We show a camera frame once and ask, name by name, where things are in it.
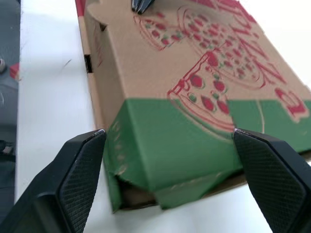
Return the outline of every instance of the corrugated cardboard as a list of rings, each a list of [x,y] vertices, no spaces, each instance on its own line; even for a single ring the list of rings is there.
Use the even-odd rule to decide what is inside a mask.
[[[80,29],[114,211],[208,196],[242,168],[235,127],[310,149],[311,94],[237,1],[89,0]]]

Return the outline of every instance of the cardboard box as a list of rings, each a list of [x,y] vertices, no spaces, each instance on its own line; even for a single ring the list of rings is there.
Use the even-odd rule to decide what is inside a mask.
[[[157,0],[138,16],[88,0],[79,18],[114,211],[244,183],[235,127],[310,149],[311,94],[239,2]]]

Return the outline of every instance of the black object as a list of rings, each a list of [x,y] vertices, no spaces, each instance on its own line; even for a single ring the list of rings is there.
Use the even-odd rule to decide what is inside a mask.
[[[155,0],[132,0],[132,11],[143,14]]]
[[[285,141],[236,129],[249,188],[274,233],[311,232],[311,168]]]
[[[105,139],[105,131],[99,130],[67,141],[32,180],[0,232],[82,233],[97,189]]]

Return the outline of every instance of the red pizza print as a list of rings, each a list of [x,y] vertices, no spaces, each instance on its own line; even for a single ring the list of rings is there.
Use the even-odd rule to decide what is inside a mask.
[[[224,92],[225,91],[225,84],[223,82],[221,82],[219,80],[215,80],[213,82],[213,84],[214,84],[214,87],[215,87],[215,89],[217,91],[219,91],[219,92]]]
[[[157,31],[157,30],[153,30],[151,32],[151,34],[154,36],[154,37],[159,37],[160,36],[160,33]]]
[[[166,38],[161,39],[161,41],[162,41],[163,45],[169,45],[170,44],[170,42]]]
[[[205,23],[208,22],[208,19],[207,19],[204,15],[198,14],[198,18],[200,18],[201,20],[203,20]]]
[[[229,108],[228,108],[227,103],[225,103],[224,101],[218,100],[217,105],[223,113],[225,113],[226,115],[229,114]]]
[[[210,111],[214,111],[215,110],[215,105],[213,104],[212,100],[206,96],[201,96],[201,99],[202,99],[202,103],[204,105],[204,107],[207,109],[207,110],[210,110]]]
[[[218,66],[218,59],[215,53],[213,52],[207,52],[208,53],[208,59],[207,62],[211,67],[217,67]]]
[[[174,43],[179,43],[187,34],[186,31],[181,32],[178,27],[141,16],[134,16],[134,21],[148,44],[158,51],[170,47]]]
[[[177,35],[172,35],[171,38],[172,38],[174,41],[180,41],[180,37],[178,37]]]
[[[156,23],[156,24],[155,24],[155,27],[158,28],[158,29],[161,30],[161,31],[165,31],[165,30],[166,30],[165,25],[162,24],[162,23]]]
[[[194,19],[194,22],[199,25],[200,27],[203,27],[203,22],[197,18]]]
[[[164,18],[164,14],[162,14],[161,12],[157,12],[156,15],[159,17],[159,18]]]
[[[197,41],[201,41],[201,37],[198,34],[193,34],[193,38],[196,39]]]
[[[225,83],[221,75],[205,69],[212,55],[205,53],[167,94],[189,119],[217,137],[230,139],[234,124],[226,103]]]
[[[227,36],[230,29],[227,26],[212,22],[208,15],[192,9],[180,8],[178,10],[178,24],[181,31],[190,33],[187,39],[199,55],[204,54],[207,50],[220,47],[226,40],[230,40]]]
[[[196,74],[190,76],[191,85],[197,88],[203,88],[205,86],[203,79]]]

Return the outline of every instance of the red lettering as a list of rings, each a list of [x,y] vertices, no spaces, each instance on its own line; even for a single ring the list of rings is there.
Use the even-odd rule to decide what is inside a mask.
[[[275,93],[281,100],[282,105],[288,110],[289,114],[295,120],[299,121],[300,118],[309,116],[309,110],[306,108],[304,102],[292,91],[286,93],[282,89],[276,88]]]
[[[217,6],[219,10],[231,12],[235,15],[245,16],[245,18],[253,23],[256,23],[254,18],[248,14],[248,12],[242,7],[240,2],[234,0],[217,0]]]
[[[284,84],[287,84],[286,81],[283,79],[283,77],[280,75],[280,73],[278,72],[278,70],[274,67],[273,64],[271,63],[267,63],[272,69],[264,66],[262,63],[260,63],[259,61],[257,61],[256,59],[253,60],[253,62],[256,64],[257,68],[262,72],[265,80],[267,80],[270,84],[276,84],[274,81],[272,81],[270,79],[270,77],[276,78],[279,81],[281,81]]]
[[[240,42],[242,43],[242,45],[244,46],[244,48],[246,49],[247,53],[251,56],[256,57],[256,55],[254,55],[252,53],[252,51],[260,54],[262,57],[264,57],[266,60],[269,60],[267,55],[264,53],[264,51],[261,49],[261,47],[259,46],[259,44],[256,41],[251,41],[253,43],[253,45],[251,45],[250,43],[248,43],[246,40],[242,39],[239,37]]]
[[[219,3],[217,4],[217,6],[218,6],[219,10],[227,11],[227,12],[233,13],[235,15],[241,16],[240,11],[236,10],[235,8],[227,8],[224,5],[220,5]]]

